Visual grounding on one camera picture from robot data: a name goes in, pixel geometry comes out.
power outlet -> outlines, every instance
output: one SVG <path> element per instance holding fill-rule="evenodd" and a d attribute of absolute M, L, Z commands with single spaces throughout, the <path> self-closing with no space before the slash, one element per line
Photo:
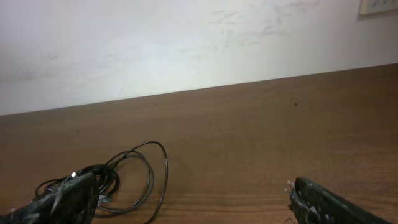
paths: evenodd
<path fill-rule="evenodd" d="M 398 9 L 398 0 L 362 0 L 360 14 L 367 15 L 393 9 Z"/>

